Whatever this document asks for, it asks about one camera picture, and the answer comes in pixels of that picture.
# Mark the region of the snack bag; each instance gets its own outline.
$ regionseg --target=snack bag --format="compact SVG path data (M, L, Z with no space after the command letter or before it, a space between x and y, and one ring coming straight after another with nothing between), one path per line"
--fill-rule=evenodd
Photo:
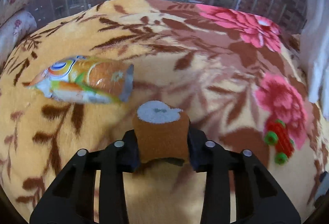
M134 65L78 55L56 62L25 86L57 101L120 103L131 94L133 74Z

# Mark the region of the red toy car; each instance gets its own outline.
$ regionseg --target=red toy car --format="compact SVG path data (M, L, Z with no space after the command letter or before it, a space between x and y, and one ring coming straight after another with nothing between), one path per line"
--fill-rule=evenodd
M277 119L274 122L269 122L266 129L268 132L264 140L268 145L275 145L275 162L282 165L287 162L294 152L294 143L288 136L286 124Z

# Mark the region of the curtain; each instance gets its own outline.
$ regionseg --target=curtain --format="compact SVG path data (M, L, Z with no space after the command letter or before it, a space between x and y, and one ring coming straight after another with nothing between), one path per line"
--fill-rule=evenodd
M329 120L329 0L307 0L306 25L300 36L300 62L307 74L309 101L321 100Z

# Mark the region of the bed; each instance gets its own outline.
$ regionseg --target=bed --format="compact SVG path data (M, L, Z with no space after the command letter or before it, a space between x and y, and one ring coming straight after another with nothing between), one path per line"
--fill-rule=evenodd
M163 0L111 0L48 24L13 50L1 74L1 186L28 220L77 150L104 149L132 129L141 104L160 100L186 111L194 127L226 149L253 151L305 220L327 166L328 124L307 100L303 73L281 39L280 28L264 17ZM24 87L72 55L134 64L129 102L63 103ZM286 123L295 145L284 165L264 142L265 126L275 119ZM205 179L188 163L160 161L125 174L130 223L199 223ZM97 203L96 186L96 221ZM233 221L233 202L231 212Z

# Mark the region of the silver screw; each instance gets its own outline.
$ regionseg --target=silver screw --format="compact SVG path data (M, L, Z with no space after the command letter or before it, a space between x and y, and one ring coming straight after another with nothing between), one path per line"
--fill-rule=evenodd
M245 149L243 150L242 152L245 156L252 156L252 151L248 150L248 149Z
M115 146L115 147L118 147L118 148L123 147L123 145L124 145L124 141L123 141L123 140L117 140L117 141L114 143L114 146Z
M212 140L206 141L206 147L213 148L215 145L216 144Z
M84 156L86 153L87 153L87 150L86 149L80 149L78 151L78 156Z

